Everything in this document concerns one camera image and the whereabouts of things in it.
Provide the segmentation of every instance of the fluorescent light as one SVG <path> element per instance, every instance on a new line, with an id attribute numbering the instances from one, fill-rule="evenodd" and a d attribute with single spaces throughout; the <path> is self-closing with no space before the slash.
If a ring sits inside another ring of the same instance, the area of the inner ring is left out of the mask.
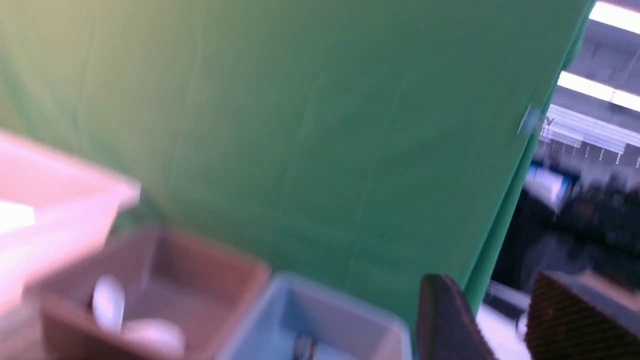
<path id="1" fill-rule="evenodd" d="M 0 233 L 35 224 L 32 207 L 0 200 Z"/>
<path id="2" fill-rule="evenodd" d="M 560 73 L 558 85 L 604 101 L 611 101 L 614 92 L 614 88 L 565 71 Z"/>
<path id="3" fill-rule="evenodd" d="M 593 96 L 597 99 L 609 101 L 631 110 L 640 111 L 640 96 L 630 94 L 607 85 L 581 78 L 569 72 L 562 71 L 558 79 L 558 86 Z"/>
<path id="4" fill-rule="evenodd" d="M 640 13 L 611 4 L 597 2 L 589 19 L 640 34 Z"/>
<path id="5" fill-rule="evenodd" d="M 611 97 L 611 102 L 629 109 L 640 111 L 640 97 L 628 92 L 615 90 Z"/>

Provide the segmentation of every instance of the plastic bin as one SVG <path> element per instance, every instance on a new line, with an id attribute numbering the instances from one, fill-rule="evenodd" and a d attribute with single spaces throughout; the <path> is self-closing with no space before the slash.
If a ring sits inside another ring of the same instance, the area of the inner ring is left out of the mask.
<path id="1" fill-rule="evenodd" d="M 216 360 L 291 360 L 298 336 L 317 341 L 316 360 L 412 358 L 409 330 L 395 315 L 278 274 Z"/>
<path id="2" fill-rule="evenodd" d="M 0 199 L 33 208 L 33 225 L 0 233 L 0 313 L 26 281 L 100 249 L 119 209 L 135 206 L 140 184 L 0 131 Z"/>
<path id="3" fill-rule="evenodd" d="M 125 290 L 124 322 L 178 325 L 187 359 L 212 359 L 270 276 L 264 263 L 184 230 L 146 227 L 113 243 L 25 292 L 40 300 L 43 339 L 62 358 L 164 359 L 97 326 L 88 304 L 102 275 Z"/>

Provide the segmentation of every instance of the green fabric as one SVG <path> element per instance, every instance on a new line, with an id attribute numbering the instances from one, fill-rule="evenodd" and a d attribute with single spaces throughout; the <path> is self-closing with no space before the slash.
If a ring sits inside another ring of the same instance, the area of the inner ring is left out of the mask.
<path id="1" fill-rule="evenodd" d="M 1 1 L 0 124 L 140 179 L 136 219 L 414 324 L 424 273 L 484 292 L 534 143 L 520 120 L 590 6 Z"/>

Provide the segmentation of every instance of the light blue bin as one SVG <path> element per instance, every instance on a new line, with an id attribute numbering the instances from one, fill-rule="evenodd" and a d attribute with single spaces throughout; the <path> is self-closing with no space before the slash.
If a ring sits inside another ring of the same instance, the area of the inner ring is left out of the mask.
<path id="1" fill-rule="evenodd" d="M 315 360 L 412 358 L 409 330 L 397 316 L 300 276 L 279 273 L 216 360 L 292 360 L 298 335 L 317 340 Z"/>

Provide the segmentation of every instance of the brown container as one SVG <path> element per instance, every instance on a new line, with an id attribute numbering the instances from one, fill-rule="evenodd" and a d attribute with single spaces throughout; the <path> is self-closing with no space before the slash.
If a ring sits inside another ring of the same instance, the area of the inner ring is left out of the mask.
<path id="1" fill-rule="evenodd" d="M 125 322 L 161 318 L 182 329 L 185 359 L 213 359 L 270 275 L 264 263 L 184 230 L 146 227 L 110 242 L 25 291 L 40 302 L 47 348 L 62 358 L 165 358 L 98 328 L 90 304 L 102 275 L 124 287 Z"/>
<path id="2" fill-rule="evenodd" d="M 640 359 L 640 314 L 589 282 L 584 274 L 538 275 L 525 336 L 532 359 Z"/>

